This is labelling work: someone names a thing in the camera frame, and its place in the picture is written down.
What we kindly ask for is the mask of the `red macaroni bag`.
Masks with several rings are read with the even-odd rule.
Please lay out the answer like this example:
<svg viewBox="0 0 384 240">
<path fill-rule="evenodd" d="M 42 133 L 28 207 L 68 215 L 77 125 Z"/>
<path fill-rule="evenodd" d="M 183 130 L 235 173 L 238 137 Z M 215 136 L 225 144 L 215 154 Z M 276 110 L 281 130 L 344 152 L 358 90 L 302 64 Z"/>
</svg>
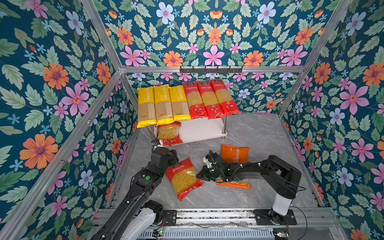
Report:
<svg viewBox="0 0 384 240">
<path fill-rule="evenodd" d="M 183 143 L 179 134 L 181 125 L 182 124 L 180 122 L 173 122 L 171 124 L 159 125 L 157 127 L 157 137 L 162 141 L 164 146 L 172 146 Z"/>
<path fill-rule="evenodd" d="M 196 175 L 197 171 L 190 158 L 168 168 L 166 176 L 180 201 L 191 191 L 203 186 L 203 181 Z"/>
</svg>

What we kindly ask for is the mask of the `orange macaroni bag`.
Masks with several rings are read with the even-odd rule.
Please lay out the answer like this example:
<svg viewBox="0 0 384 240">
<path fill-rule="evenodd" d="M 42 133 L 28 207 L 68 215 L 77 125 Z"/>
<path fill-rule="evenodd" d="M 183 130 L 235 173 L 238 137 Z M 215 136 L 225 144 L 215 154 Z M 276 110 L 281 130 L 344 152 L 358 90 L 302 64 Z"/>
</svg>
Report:
<svg viewBox="0 0 384 240">
<path fill-rule="evenodd" d="M 221 147 L 221 157 L 229 164 L 239 163 L 245 164 L 248 162 L 248 147 L 236 147 L 232 145 L 222 144 Z M 238 182 L 224 182 L 219 179 L 219 183 L 216 183 L 217 186 L 226 186 L 237 189 L 246 189 L 250 190 L 251 186 L 248 184 L 247 180 L 241 180 Z"/>
</svg>

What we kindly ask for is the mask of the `red macaroni bag front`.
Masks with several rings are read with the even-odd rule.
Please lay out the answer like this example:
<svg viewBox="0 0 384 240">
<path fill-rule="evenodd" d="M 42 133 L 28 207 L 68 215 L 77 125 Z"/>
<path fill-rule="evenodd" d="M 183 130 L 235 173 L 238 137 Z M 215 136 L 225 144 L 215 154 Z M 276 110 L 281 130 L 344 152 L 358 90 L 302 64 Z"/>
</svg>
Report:
<svg viewBox="0 0 384 240">
<path fill-rule="evenodd" d="M 166 176 L 180 201 L 191 191 L 203 186 L 203 181 L 196 175 L 197 171 L 190 158 L 168 168 Z"/>
</svg>

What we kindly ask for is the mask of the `yellow spaghetti pack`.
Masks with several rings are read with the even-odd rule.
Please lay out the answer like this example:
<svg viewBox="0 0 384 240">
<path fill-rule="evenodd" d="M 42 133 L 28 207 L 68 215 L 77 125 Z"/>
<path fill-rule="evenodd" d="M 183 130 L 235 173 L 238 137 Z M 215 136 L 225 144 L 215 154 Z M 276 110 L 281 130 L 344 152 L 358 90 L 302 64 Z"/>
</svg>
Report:
<svg viewBox="0 0 384 240">
<path fill-rule="evenodd" d="M 190 107 L 183 86 L 169 87 L 174 121 L 191 120 Z"/>
<path fill-rule="evenodd" d="M 157 124 L 153 87 L 138 89 L 138 107 L 137 128 L 144 128 Z"/>
<path fill-rule="evenodd" d="M 154 87 L 155 109 L 157 126 L 173 123 L 174 116 L 172 110 L 169 85 Z"/>
</svg>

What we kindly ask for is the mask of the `red spaghetti pack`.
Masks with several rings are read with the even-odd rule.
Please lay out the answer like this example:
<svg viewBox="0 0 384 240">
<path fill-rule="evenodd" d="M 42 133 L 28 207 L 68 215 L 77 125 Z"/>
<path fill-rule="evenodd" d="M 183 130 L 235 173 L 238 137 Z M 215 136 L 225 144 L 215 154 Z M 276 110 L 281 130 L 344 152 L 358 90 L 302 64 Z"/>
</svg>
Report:
<svg viewBox="0 0 384 240">
<path fill-rule="evenodd" d="M 197 83 L 183 83 L 191 119 L 208 118 Z"/>
<path fill-rule="evenodd" d="M 209 119 L 221 119 L 225 115 L 210 83 L 197 83 Z"/>
<path fill-rule="evenodd" d="M 241 113 L 222 80 L 211 80 L 211 86 L 225 116 Z"/>
</svg>

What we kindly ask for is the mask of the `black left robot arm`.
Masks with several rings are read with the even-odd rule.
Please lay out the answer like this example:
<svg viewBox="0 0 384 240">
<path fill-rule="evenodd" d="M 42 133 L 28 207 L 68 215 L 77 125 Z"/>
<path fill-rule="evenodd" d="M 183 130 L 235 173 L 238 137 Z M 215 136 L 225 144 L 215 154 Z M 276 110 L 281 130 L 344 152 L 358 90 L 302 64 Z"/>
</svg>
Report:
<svg viewBox="0 0 384 240">
<path fill-rule="evenodd" d="M 178 162 L 175 150 L 164 147 L 159 139 L 153 140 L 149 163 L 133 176 L 125 198 L 91 239 L 136 240 L 149 226 L 161 223 L 163 205 L 149 198 L 168 168 Z"/>
</svg>

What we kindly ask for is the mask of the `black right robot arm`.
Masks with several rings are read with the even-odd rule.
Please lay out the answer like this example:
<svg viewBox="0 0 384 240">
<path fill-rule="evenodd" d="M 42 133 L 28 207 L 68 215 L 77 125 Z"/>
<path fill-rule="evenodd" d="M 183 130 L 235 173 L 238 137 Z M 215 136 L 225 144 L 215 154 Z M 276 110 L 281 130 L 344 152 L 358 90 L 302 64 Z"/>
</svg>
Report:
<svg viewBox="0 0 384 240">
<path fill-rule="evenodd" d="M 255 210 L 258 220 L 266 220 L 274 225 L 289 223 L 290 206 L 299 191 L 302 173 L 281 158 L 270 155 L 257 163 L 227 163 L 220 155 L 209 151 L 203 158 L 205 165 L 196 177 L 203 181 L 231 183 L 249 179 L 264 179 L 276 192 L 270 210 Z"/>
</svg>

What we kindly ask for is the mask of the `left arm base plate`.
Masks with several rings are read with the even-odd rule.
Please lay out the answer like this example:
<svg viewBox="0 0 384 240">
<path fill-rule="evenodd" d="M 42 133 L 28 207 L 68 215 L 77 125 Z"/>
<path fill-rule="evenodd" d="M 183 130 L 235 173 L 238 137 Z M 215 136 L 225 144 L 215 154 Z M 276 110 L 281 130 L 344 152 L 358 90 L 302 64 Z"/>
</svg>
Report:
<svg viewBox="0 0 384 240">
<path fill-rule="evenodd" d="M 162 210 L 154 211 L 149 208 L 142 209 L 142 211 L 137 215 L 135 221 L 139 223 L 140 226 L 175 226 L 177 220 L 176 210 Z"/>
</svg>

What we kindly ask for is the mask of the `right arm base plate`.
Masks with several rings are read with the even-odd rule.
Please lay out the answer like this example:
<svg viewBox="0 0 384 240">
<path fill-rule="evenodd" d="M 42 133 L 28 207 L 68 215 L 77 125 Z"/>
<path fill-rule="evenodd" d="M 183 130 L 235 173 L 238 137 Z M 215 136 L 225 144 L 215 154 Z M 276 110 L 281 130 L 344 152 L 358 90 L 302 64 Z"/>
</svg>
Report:
<svg viewBox="0 0 384 240">
<path fill-rule="evenodd" d="M 273 209 L 256 209 L 253 210 L 253 213 L 256 217 L 257 225 L 259 226 L 295 226 L 297 225 L 297 221 L 292 210 L 288 210 L 285 216 L 282 216 L 278 213 L 275 213 Z"/>
</svg>

